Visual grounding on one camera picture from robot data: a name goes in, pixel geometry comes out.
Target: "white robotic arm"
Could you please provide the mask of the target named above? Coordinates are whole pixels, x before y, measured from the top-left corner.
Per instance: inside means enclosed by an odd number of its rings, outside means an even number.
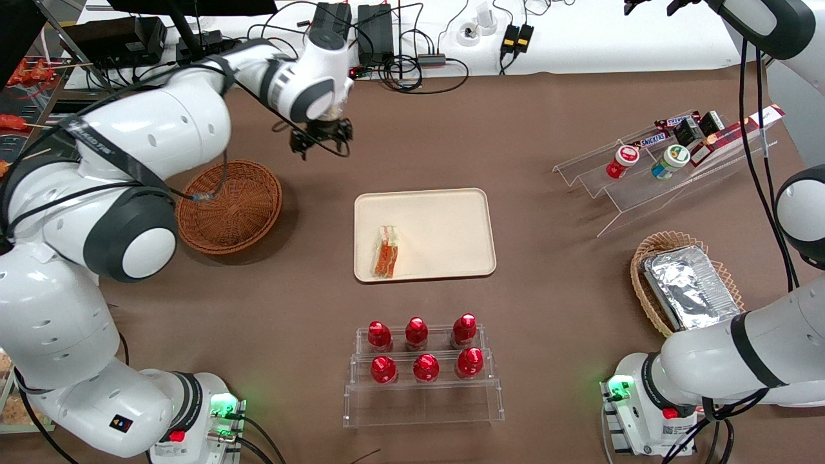
[[[646,0],[625,0],[625,14]],[[674,0],[668,15],[699,0]],[[706,0],[761,51],[825,94],[825,2]],[[825,165],[780,189],[782,232],[825,269]],[[774,303],[703,329],[678,332],[660,353],[634,353],[603,384],[630,450],[666,456],[696,422],[696,408],[730,405],[759,392],[763,404],[825,405],[825,276]]]
[[[253,40],[159,89],[69,118],[79,163],[17,164],[0,199],[14,243],[0,257],[0,346],[37,409],[119,457],[149,450],[155,464],[220,462],[223,444],[207,438],[223,437],[210,431],[228,423],[212,413],[235,412],[234,397],[212,374],[137,372],[116,360],[118,333],[97,276],[137,282],[172,258],[177,227],[163,180],[226,149],[223,93],[232,83],[294,123],[337,121],[352,85],[348,64],[343,39],[323,30],[309,33],[297,62]]]

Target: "wicker basket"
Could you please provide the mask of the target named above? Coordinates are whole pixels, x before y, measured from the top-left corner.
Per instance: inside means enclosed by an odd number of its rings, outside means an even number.
[[[213,192],[222,172],[222,163],[206,169],[184,192]],[[175,207],[181,238],[206,254],[234,253],[254,244],[272,228],[280,212],[278,179],[264,166],[242,159],[229,162],[226,181],[214,200],[180,200]]]
[[[659,232],[647,237],[636,249],[636,254],[633,255],[633,259],[630,261],[630,280],[633,281],[636,296],[642,303],[642,309],[644,309],[644,313],[648,315],[650,322],[653,322],[653,326],[665,337],[670,337],[673,334],[674,328],[671,326],[667,314],[665,314],[662,306],[659,304],[659,300],[656,298],[656,295],[653,294],[653,290],[643,275],[642,261],[652,254],[687,245],[698,245],[705,254],[708,253],[708,247],[699,240],[690,237],[688,234],[673,231]],[[714,269],[716,269],[719,277],[722,278],[722,282],[730,291],[733,300],[736,302],[736,306],[739,307],[739,312],[745,312],[745,305],[742,303],[742,297],[739,295],[736,284],[733,283],[730,272],[725,269],[722,263],[713,260],[710,262],[714,265]]]

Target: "power adapter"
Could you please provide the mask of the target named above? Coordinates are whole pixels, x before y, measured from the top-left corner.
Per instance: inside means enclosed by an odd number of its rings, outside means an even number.
[[[502,40],[502,58],[504,58],[505,54],[513,53],[513,51],[515,51],[518,36],[518,26],[508,24],[507,29],[504,31],[504,39]]]

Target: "beige tray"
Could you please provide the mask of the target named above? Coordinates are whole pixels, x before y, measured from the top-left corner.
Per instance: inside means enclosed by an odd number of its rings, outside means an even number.
[[[372,273],[378,230],[398,231],[393,278]],[[478,188],[366,193],[355,204],[353,270],[362,282],[486,276],[496,269],[487,195]]]

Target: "red bottle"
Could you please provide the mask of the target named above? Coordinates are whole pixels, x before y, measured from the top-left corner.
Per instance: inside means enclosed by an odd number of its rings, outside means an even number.
[[[370,322],[369,333],[366,340],[372,345],[372,350],[376,353],[389,353],[393,351],[393,335],[389,332],[389,327],[374,320]]]
[[[391,357],[378,356],[372,360],[370,366],[372,379],[380,384],[395,383],[398,381],[398,368]]]
[[[410,319],[407,329],[404,331],[407,336],[407,349],[410,351],[424,351],[427,349],[427,335],[430,330],[424,324],[424,320],[418,316]]]
[[[461,380],[471,379],[484,369],[484,353],[481,348],[467,348],[455,360],[455,374]]]
[[[412,373],[415,375],[416,381],[421,383],[436,381],[439,371],[438,360],[431,354],[419,356],[412,364]]]
[[[453,324],[453,333],[450,335],[450,344],[455,349],[467,348],[473,343],[475,332],[475,316],[467,313],[459,317],[455,324]]]

